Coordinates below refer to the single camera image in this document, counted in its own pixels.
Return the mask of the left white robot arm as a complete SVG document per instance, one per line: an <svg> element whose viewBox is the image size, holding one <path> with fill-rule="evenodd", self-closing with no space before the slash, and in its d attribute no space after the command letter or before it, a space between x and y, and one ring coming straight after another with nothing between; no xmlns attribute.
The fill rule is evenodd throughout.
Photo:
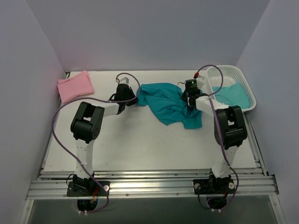
<svg viewBox="0 0 299 224"><path fill-rule="evenodd" d="M103 118L118 115L126 106L137 103L132 88L125 83L118 84L116 93L109 100L109 103L102 103L99 106L81 102L71 123L71 132L76 143L76 157L80 160L76 164L72 181L84 196L94 191L94 183L90 177L94 175L93 146L100 134Z"/></svg>

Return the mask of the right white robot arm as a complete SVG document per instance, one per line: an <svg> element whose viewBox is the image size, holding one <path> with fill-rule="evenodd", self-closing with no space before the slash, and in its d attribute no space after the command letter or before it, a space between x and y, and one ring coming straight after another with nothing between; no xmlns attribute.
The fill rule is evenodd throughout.
<svg viewBox="0 0 299 224"><path fill-rule="evenodd" d="M248 133L243 118L243 112L239 106L228 106L220 103L200 88L204 83L199 79L189 79L184 82L185 90L182 100L191 110L199 110L214 118L214 137L221 147L221 152L211 168L214 177L207 181L210 191L217 193L224 188L222 178L231 174L232 163L235 154Z"/></svg>

